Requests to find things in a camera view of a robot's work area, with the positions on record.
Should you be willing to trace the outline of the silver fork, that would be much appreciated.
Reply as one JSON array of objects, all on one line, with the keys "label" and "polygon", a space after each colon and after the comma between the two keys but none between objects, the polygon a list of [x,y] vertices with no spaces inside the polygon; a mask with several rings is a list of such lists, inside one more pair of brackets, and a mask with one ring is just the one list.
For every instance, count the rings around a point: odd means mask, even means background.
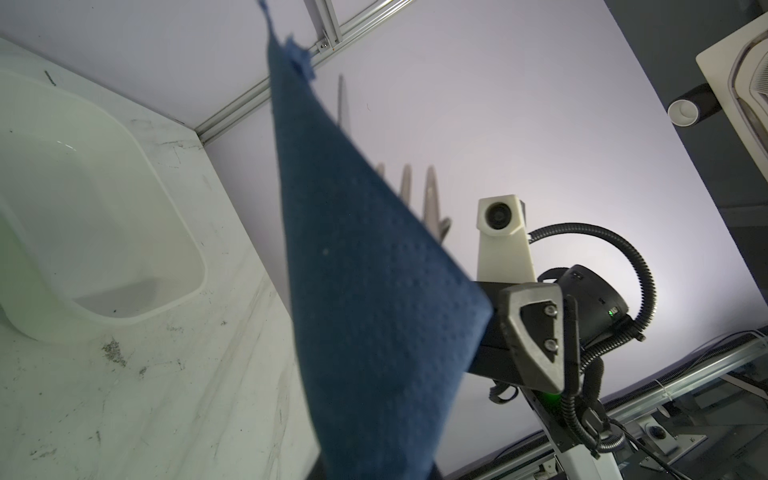
[{"label": "silver fork", "polygon": [[[406,207],[409,207],[411,195],[412,167],[406,164],[401,174],[398,197]],[[445,241],[452,226],[452,220],[440,214],[437,175],[433,166],[427,169],[421,222],[440,245]]]}]

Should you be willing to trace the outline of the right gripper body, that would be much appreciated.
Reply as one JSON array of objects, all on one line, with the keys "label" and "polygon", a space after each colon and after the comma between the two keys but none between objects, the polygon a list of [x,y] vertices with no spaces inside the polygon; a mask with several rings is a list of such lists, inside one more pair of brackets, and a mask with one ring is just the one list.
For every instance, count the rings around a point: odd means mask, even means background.
[{"label": "right gripper body", "polygon": [[536,283],[479,284],[494,307],[468,372],[490,379],[489,399],[528,389],[576,393],[585,348],[618,330],[629,313],[623,297],[582,265],[545,271]]}]

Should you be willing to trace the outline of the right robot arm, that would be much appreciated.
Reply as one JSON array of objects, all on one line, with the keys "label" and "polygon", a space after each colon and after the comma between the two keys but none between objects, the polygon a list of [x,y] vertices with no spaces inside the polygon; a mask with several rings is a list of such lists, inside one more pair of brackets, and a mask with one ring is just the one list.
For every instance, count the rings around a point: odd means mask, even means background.
[{"label": "right robot arm", "polygon": [[494,313],[469,368],[487,378],[491,402],[522,396],[539,417],[569,479],[617,479],[612,432],[599,402],[603,368],[587,350],[628,322],[621,295],[592,270],[547,271],[542,283],[483,282]]}]

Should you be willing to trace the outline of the dark blue paper napkin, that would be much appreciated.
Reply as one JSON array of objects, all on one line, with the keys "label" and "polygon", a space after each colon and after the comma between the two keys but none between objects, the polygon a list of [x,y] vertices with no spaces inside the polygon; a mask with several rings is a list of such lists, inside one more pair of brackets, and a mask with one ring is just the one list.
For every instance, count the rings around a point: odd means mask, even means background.
[{"label": "dark blue paper napkin", "polygon": [[436,479],[493,308],[329,117],[306,50],[268,37],[298,364],[328,479]]}]

